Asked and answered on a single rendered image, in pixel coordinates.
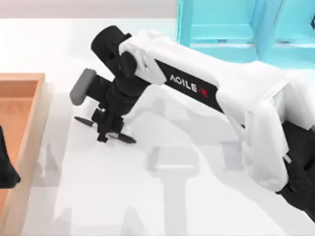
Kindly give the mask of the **shallow salmon-coloured box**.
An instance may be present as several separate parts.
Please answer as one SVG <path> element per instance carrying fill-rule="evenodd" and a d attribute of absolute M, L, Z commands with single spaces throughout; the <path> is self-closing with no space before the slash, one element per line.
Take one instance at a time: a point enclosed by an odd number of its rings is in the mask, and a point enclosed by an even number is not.
<path fill-rule="evenodd" d="M 0 236 L 21 235 L 51 98 L 43 73 L 0 73 L 0 126 L 21 177 L 13 189 L 0 189 Z"/>

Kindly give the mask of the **light blue rack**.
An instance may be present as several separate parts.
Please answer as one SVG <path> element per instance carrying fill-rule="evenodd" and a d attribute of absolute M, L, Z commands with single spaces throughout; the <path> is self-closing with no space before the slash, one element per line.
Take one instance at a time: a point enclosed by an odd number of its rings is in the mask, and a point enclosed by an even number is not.
<path fill-rule="evenodd" d="M 177 41 L 232 62 L 315 67 L 315 0 L 178 0 Z"/>

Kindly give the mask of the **black pen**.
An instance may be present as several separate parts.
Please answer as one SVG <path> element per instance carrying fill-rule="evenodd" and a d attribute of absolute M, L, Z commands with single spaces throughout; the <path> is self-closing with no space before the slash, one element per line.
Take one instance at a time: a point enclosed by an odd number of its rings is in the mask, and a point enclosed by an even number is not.
<path fill-rule="evenodd" d="M 87 126 L 93 127 L 93 128 L 97 128 L 97 123 L 93 122 L 92 120 L 88 120 L 88 119 L 81 118 L 81 117 L 74 117 L 74 118 L 77 121 L 83 123 L 84 125 L 87 125 Z M 123 133 L 107 133 L 105 135 L 105 142 L 107 142 L 109 137 L 116 139 L 116 140 L 120 140 L 126 144 L 136 144 L 137 143 L 137 141 L 133 137 L 128 136 L 128 135 L 123 134 Z"/>

